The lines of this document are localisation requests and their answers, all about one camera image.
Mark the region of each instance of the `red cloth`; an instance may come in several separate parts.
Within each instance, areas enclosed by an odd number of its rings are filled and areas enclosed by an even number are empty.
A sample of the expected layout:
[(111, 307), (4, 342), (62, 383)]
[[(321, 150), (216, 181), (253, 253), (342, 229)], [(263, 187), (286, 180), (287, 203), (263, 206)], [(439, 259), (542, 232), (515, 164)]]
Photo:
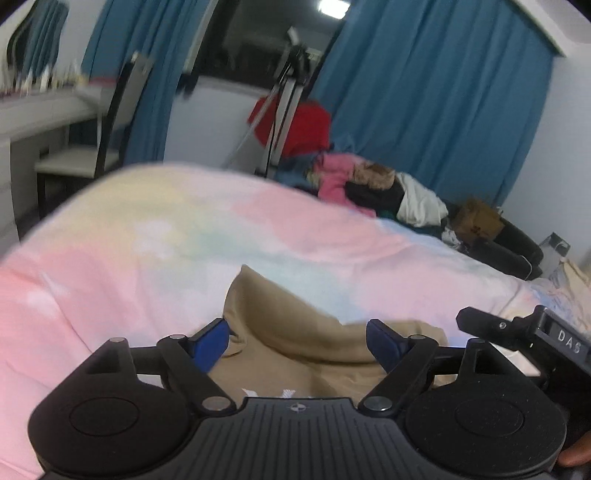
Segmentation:
[[(265, 100), (266, 97), (263, 97), (256, 103), (248, 123), (253, 122)], [(278, 98), (271, 102), (265, 116), (255, 130), (255, 135), (262, 145), (267, 144), (271, 135), (277, 102)], [(318, 102), (312, 101), (299, 104), (295, 112), (282, 156), (295, 157), (296, 155), (328, 150), (330, 147), (330, 114)], [(276, 126), (276, 135), (278, 135), (279, 127), (279, 125)]]

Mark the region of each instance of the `ceiling light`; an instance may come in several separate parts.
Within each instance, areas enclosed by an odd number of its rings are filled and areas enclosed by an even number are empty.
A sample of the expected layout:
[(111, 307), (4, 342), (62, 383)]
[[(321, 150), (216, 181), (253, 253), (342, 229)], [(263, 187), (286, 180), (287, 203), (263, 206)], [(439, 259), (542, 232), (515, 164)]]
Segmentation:
[(350, 6), (350, 3), (343, 2), (342, 0), (320, 0), (318, 10), (324, 13), (324, 15), (329, 15), (340, 20), (345, 16)]

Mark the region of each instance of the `white desk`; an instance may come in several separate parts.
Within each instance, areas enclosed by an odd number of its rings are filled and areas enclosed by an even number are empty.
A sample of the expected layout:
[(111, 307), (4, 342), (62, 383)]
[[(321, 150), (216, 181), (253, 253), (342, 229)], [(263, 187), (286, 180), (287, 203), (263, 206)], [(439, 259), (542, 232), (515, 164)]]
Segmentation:
[(106, 112), (110, 100), (99, 98), (94, 103), (69, 89), (0, 100), (0, 258), (18, 243), (13, 196), (37, 204), (33, 165), (40, 151), (65, 147), (66, 127)]

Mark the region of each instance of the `cardboard box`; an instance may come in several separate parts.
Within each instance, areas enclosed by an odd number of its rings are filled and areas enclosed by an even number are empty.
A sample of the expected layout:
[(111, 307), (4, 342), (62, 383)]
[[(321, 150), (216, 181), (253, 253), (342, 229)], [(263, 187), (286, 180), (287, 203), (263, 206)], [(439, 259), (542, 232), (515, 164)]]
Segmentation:
[(501, 216), (478, 199), (468, 200), (452, 222), (457, 237), (469, 245), (479, 237), (494, 240), (504, 227)]

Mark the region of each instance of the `pastel tie-dye bedsheet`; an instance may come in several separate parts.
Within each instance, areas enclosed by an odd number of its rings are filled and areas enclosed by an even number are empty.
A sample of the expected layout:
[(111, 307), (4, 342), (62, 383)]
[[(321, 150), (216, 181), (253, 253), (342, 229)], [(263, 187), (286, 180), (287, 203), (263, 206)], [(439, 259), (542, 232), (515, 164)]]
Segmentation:
[(0, 478), (41, 473), (27, 419), (110, 337), (153, 345), (218, 317), (242, 264), (343, 323), (416, 319), (466, 335), (458, 311), (512, 319), (540, 289), (389, 220), (251, 176), (132, 168), (43, 223), (0, 267)]

